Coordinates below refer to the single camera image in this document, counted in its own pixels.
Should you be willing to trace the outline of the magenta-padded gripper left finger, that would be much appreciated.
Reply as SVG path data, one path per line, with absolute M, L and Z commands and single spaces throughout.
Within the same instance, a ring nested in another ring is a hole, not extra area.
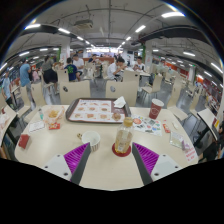
M 43 169 L 79 185 L 90 152 L 90 144 L 85 143 L 65 155 L 56 154 L 43 166 Z

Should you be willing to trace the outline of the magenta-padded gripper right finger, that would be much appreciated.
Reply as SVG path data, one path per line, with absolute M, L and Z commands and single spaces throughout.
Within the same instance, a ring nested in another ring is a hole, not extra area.
M 137 143 L 132 144 L 132 153 L 144 185 L 182 169 L 167 154 L 158 155 L 154 151 Z

